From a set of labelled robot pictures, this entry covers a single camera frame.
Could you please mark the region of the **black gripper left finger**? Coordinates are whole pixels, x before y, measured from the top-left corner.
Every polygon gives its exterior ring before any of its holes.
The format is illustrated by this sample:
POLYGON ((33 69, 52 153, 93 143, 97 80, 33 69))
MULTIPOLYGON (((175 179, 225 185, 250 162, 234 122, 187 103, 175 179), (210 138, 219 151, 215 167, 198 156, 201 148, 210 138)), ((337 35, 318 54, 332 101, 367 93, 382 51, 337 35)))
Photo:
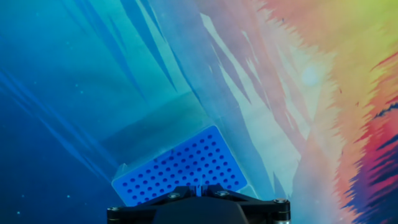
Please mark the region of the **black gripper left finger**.
POLYGON ((135 207, 109 207, 106 212, 107 224, 151 222, 157 211, 164 205, 196 196, 197 188, 195 186, 178 186, 167 194, 160 195, 135 207))

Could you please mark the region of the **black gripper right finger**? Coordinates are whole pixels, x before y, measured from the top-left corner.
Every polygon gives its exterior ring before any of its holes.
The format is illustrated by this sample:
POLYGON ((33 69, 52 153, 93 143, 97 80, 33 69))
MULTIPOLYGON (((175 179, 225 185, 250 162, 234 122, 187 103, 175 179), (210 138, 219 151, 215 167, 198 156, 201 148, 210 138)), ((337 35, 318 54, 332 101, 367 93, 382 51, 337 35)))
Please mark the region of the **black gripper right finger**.
POLYGON ((263 201, 220 184, 201 186, 201 196, 215 200, 205 208, 220 216, 223 223, 291 224, 290 201, 285 198, 263 201))

